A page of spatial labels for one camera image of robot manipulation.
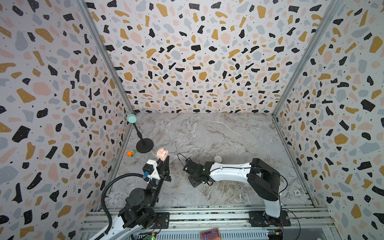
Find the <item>pink earbud charging case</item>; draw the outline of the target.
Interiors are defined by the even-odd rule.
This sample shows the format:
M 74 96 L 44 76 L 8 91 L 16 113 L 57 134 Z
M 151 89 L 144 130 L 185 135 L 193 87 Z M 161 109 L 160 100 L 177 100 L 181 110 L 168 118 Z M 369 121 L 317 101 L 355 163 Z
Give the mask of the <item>pink earbud charging case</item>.
M 157 157 L 161 160 L 161 161 L 165 161 L 166 158 L 168 157 L 169 155 L 169 151 L 165 150 L 164 148 L 160 149 L 157 151 Z

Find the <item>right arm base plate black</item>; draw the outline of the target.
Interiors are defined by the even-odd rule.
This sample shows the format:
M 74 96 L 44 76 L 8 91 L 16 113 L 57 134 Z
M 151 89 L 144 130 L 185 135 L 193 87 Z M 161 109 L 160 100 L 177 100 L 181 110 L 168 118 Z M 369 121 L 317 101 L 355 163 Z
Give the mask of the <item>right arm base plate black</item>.
M 252 227 L 290 227 L 291 221 L 286 211 L 281 211 L 280 217 L 270 217 L 263 211 L 250 211 L 249 223 Z

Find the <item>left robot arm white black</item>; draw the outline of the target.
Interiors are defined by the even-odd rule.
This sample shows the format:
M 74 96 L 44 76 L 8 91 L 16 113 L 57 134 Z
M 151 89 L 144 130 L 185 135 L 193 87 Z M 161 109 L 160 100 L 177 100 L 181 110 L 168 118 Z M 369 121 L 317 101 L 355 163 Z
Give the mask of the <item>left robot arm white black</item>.
M 169 213 L 157 214 L 154 210 L 159 200 L 159 195 L 164 182 L 172 180 L 170 176 L 170 157 L 148 160 L 143 166 L 143 173 L 128 173 L 118 176 L 103 189 L 101 195 L 101 206 L 108 218 L 108 225 L 91 237 L 92 240 L 123 240 L 134 236 L 141 230 L 159 229 L 165 230 L 169 227 Z M 135 188 L 125 199 L 125 206 L 112 217 L 106 205 L 106 196 L 109 188 L 119 180 L 128 177 L 136 177 L 144 180 L 148 185 L 146 188 Z

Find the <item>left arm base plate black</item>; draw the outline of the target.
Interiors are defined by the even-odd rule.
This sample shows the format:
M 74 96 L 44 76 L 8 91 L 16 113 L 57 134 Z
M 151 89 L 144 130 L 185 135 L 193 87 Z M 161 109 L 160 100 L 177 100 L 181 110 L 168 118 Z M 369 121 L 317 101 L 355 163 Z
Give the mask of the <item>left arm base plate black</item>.
M 128 224 L 129 228 L 142 226 L 144 229 L 168 229 L 170 224 L 169 212 L 141 212 Z

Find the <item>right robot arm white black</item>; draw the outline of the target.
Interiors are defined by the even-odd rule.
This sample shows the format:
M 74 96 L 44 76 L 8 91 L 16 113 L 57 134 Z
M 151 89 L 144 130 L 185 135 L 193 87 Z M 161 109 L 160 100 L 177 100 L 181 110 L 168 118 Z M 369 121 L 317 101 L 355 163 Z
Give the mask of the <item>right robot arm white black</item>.
M 279 219 L 281 216 L 280 179 L 282 175 L 261 159 L 254 158 L 250 163 L 239 165 L 217 162 L 206 162 L 202 165 L 187 159 L 184 172 L 189 174 L 188 179 L 193 187 L 220 181 L 247 184 L 264 200 L 266 216 L 273 219 Z

